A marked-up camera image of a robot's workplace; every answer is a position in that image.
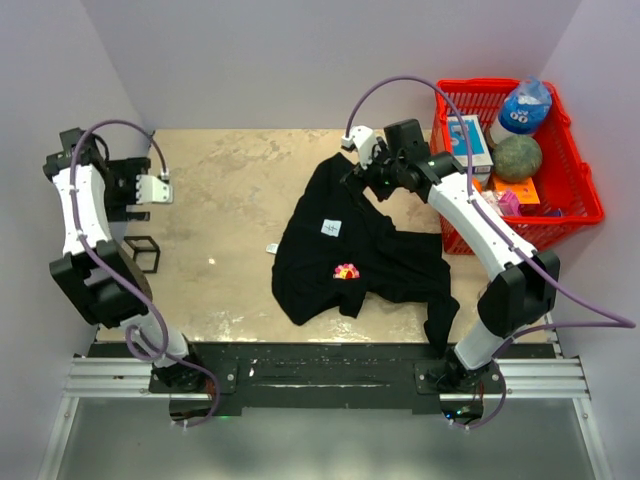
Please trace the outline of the black garment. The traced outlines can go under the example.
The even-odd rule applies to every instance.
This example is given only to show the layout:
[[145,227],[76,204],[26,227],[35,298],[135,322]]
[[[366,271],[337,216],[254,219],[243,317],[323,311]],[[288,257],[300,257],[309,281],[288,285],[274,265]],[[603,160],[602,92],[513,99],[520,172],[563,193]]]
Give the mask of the black garment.
[[444,355],[460,308],[438,234],[399,231],[342,178],[353,164],[342,154],[314,170],[288,221],[272,267],[272,293],[296,325],[331,308],[359,315],[373,293],[392,303],[427,307],[426,337]]

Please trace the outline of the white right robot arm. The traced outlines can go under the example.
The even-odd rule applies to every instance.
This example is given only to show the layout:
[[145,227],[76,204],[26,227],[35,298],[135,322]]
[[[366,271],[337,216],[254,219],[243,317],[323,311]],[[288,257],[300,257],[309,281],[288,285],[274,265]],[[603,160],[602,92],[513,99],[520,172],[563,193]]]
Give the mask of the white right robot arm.
[[417,120],[391,124],[383,136],[366,126],[352,127],[341,146],[358,155],[357,165],[342,179],[351,195],[366,188],[379,200],[397,188],[416,194],[454,227],[487,271],[489,284],[477,304],[479,319],[447,350],[436,379],[440,391],[469,392],[508,338],[553,309],[559,258],[538,251],[512,230],[468,184],[451,153],[431,152]]

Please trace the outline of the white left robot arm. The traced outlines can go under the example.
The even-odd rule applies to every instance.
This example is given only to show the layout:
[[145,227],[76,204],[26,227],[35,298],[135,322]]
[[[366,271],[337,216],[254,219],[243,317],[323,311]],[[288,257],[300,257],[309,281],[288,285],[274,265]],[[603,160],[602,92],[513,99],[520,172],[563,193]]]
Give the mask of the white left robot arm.
[[62,255],[49,265],[53,280],[88,324],[121,330],[131,353],[150,362],[164,386],[203,389],[207,368],[160,315],[136,255],[122,248],[110,228],[113,222],[148,220],[148,213],[133,211],[135,205],[172,203],[168,166],[153,175],[147,157],[112,159],[94,128],[63,131],[60,140],[61,151],[43,166],[65,227]]

